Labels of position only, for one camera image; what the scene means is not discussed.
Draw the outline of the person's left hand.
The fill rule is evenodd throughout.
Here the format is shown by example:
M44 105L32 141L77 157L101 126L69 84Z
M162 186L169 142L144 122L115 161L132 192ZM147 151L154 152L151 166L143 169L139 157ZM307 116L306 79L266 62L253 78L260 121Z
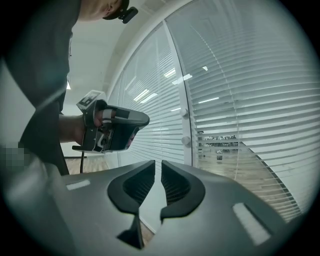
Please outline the person's left hand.
M112 123L112 120L116 116L116 110L112 108L106 108L104 110L99 110L94 116L94 125L96 127L106 126Z

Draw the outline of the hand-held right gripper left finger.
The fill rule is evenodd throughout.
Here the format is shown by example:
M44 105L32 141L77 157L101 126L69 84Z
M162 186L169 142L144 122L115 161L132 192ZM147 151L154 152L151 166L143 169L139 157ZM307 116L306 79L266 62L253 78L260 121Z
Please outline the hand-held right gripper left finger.
M113 205L120 212L133 215L130 228L117 238L139 250L144 247L139 208L154 185L155 165L154 160L131 164L129 172L114 178L107 188Z

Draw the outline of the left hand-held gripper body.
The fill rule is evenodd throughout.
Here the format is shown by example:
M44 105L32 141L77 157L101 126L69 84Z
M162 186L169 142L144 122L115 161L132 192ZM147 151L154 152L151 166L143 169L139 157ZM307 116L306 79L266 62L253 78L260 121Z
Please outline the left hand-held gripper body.
M139 130L146 127L150 118L147 114L107 104L106 94L102 91L89 91L76 106L83 114L84 135L81 145L73 150L85 153L111 153L127 150ZM104 109L116 110L112 123L96 127L95 113Z

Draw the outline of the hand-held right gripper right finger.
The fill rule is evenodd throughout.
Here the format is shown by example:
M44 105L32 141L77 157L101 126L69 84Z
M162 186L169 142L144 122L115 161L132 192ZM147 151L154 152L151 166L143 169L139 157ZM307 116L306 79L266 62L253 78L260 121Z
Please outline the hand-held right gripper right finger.
M166 198L166 207L160 211L161 221L186 217L202 203L206 189L195 175L196 170L186 164L161 162L161 183Z

